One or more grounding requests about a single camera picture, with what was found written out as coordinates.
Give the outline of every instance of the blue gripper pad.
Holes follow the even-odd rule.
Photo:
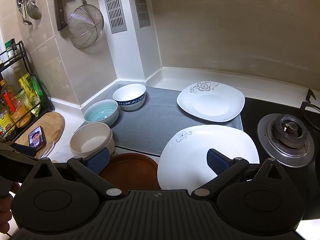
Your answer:
[[[85,166],[93,171],[95,174],[99,174],[109,163],[110,154],[107,148],[103,149],[97,154],[94,154],[93,157],[89,155],[85,158],[86,164]]]
[[[213,149],[210,149],[207,153],[207,164],[217,175],[230,168],[230,164],[218,156]]]

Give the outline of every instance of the blue and white bowl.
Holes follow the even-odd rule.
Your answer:
[[[103,122],[108,126],[113,125],[118,116],[118,103],[111,99],[95,103],[84,112],[84,120],[86,122]]]
[[[146,99],[146,87],[142,84],[130,84],[120,87],[113,93],[113,99],[125,111],[139,109]]]

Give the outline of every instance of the backsplash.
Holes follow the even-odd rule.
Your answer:
[[[99,7],[98,0],[87,0]],[[14,13],[12,19],[0,20],[4,40],[23,40],[35,71],[49,95],[75,104],[82,104],[95,93],[116,79],[108,42],[103,32],[90,48],[77,49],[68,38],[67,28],[57,30],[53,0],[35,0],[42,18],[30,20],[33,25],[23,24],[15,0],[6,0]],[[80,5],[81,0],[63,0],[65,19]]]
[[[320,0],[151,0],[162,66],[320,91]]]

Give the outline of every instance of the phone screen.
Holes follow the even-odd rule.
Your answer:
[[[45,137],[41,129],[41,126],[39,126],[29,134],[29,146],[36,148],[36,150],[38,151],[45,144],[46,144]]]

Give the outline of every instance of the white bowl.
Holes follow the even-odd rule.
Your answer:
[[[142,84],[126,85],[116,90],[112,97],[123,110],[135,111],[146,99],[146,87]]]
[[[108,148],[113,153],[115,144],[112,130],[102,122],[89,123],[74,133],[70,140],[70,150],[74,156],[86,157]]]
[[[95,103],[84,112],[84,120],[87,123],[103,122],[108,126],[113,125],[118,116],[118,103],[111,99]]]

